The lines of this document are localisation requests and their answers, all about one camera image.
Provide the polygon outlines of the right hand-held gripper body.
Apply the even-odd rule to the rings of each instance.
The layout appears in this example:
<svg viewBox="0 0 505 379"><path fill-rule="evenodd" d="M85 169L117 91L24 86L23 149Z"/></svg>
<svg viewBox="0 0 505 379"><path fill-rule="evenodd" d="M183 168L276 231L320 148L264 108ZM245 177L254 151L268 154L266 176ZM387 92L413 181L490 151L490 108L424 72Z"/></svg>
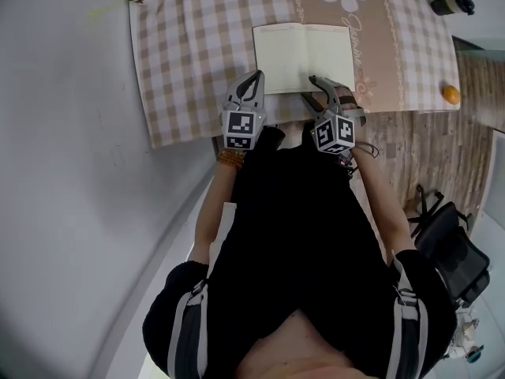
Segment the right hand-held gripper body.
<svg viewBox="0 0 505 379"><path fill-rule="evenodd" d="M318 114L312 138L319 152L341 154L355 146L354 122L334 111Z"/></svg>

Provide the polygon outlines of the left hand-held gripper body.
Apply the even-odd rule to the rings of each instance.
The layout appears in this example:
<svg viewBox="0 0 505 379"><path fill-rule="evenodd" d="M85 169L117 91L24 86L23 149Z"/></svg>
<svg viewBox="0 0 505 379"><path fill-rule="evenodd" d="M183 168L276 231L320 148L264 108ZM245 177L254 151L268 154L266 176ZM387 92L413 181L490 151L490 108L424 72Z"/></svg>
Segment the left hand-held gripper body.
<svg viewBox="0 0 505 379"><path fill-rule="evenodd" d="M264 125L266 111L258 101L227 101L223 104L221 119L224 147L250 151L254 149Z"/></svg>

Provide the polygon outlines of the blue-covered notebook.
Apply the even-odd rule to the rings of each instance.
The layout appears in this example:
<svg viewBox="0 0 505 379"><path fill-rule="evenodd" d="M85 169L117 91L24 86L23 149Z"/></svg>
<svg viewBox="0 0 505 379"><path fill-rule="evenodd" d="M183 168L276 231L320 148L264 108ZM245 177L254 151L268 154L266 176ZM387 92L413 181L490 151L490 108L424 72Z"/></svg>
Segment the blue-covered notebook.
<svg viewBox="0 0 505 379"><path fill-rule="evenodd" d="M265 93L315 92L317 76L355 90L350 30L344 26L282 23L252 29L256 67Z"/></svg>

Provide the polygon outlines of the person's right forearm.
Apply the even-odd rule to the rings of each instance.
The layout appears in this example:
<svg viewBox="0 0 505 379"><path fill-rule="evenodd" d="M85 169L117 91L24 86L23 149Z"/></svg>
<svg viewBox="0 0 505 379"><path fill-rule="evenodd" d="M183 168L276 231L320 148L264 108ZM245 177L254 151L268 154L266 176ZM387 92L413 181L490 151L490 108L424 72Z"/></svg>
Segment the person's right forearm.
<svg viewBox="0 0 505 379"><path fill-rule="evenodd" d="M410 226L396 192L380 169L369 143L359 142L351 149L360 172L372 217L385 249L388 265L403 250L415 250Z"/></svg>

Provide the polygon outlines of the person's left forearm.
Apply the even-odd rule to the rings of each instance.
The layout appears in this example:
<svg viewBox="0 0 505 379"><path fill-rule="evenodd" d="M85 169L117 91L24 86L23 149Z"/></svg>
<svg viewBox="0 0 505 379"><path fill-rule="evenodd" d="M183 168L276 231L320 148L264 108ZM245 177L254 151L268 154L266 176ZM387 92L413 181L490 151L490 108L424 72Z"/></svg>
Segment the person's left forearm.
<svg viewBox="0 0 505 379"><path fill-rule="evenodd" d="M210 246L216 240L224 204L232 198L235 178L244 157L244 152L233 149L223 149L219 153L214 177L196 220L195 240L189 255L191 261L209 263Z"/></svg>

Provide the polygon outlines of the person's right hand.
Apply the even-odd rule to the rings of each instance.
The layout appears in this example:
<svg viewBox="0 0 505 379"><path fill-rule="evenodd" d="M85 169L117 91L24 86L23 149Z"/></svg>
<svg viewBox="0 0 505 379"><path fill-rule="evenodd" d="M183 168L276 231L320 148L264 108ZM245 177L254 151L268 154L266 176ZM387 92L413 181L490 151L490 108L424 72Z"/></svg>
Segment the person's right hand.
<svg viewBox="0 0 505 379"><path fill-rule="evenodd" d="M335 91L343 114L357 120L359 126L364 126L366 124L365 110L357 104L354 94L345 86L338 86Z"/></svg>

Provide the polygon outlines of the black waist device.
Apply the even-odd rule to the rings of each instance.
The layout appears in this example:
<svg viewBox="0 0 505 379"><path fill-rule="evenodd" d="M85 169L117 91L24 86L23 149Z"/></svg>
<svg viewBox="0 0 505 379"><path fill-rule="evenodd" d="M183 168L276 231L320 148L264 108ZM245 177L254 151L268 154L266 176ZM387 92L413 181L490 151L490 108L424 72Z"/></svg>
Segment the black waist device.
<svg viewBox="0 0 505 379"><path fill-rule="evenodd" d="M357 168L354 166L354 163L353 163L354 158L353 158L353 154L351 153L351 151L345 150L343 152L340 152L337 155L337 158L338 158L337 164L346 170L349 178L352 178L353 174Z"/></svg>

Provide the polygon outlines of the person's left black shoe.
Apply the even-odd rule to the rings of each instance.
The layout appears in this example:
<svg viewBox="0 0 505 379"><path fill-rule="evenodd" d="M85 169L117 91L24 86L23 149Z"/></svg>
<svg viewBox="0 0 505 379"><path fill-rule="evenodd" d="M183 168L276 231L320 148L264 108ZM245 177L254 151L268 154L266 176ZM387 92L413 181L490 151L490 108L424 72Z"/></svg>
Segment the person's left black shoe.
<svg viewBox="0 0 505 379"><path fill-rule="evenodd" d="M255 149L259 152L277 151L283 140L285 133L274 126L264 126L256 141Z"/></svg>

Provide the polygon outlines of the checkered beige floral tablecloth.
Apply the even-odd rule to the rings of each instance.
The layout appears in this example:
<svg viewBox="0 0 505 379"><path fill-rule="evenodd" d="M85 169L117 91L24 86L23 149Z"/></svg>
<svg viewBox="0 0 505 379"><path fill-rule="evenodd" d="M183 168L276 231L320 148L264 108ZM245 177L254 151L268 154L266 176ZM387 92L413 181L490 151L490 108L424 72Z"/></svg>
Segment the checkered beige floral tablecloth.
<svg viewBox="0 0 505 379"><path fill-rule="evenodd" d="M215 137L227 88L256 70L253 28L350 30L355 90L368 112L452 111L458 86L446 21L427 0L154 0L130 6L137 80L151 146ZM265 93L267 121L309 116L299 93Z"/></svg>

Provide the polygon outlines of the person's black garment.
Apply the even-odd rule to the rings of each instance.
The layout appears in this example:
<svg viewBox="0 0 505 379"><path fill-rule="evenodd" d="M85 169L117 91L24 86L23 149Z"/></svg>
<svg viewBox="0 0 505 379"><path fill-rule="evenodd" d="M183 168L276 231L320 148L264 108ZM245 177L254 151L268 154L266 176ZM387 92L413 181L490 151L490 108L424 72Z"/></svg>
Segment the person's black garment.
<svg viewBox="0 0 505 379"><path fill-rule="evenodd" d="M415 246L386 263L336 158L310 128L245 154L209 263L172 269L144 320L170 379L423 379L456 317Z"/></svg>

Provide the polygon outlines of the black office chair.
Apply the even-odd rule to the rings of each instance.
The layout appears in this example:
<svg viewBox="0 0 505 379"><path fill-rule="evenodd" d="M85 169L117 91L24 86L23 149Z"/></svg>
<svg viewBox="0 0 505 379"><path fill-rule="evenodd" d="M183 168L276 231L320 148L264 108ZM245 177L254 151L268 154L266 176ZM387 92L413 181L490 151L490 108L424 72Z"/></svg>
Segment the black office chair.
<svg viewBox="0 0 505 379"><path fill-rule="evenodd" d="M473 226L473 215L464 215L451 201L435 190L436 202L427 207L427 193L417 185L421 211L410 217L416 248L440 274L456 310L469 308L490 284L490 259L469 239L466 231Z"/></svg>

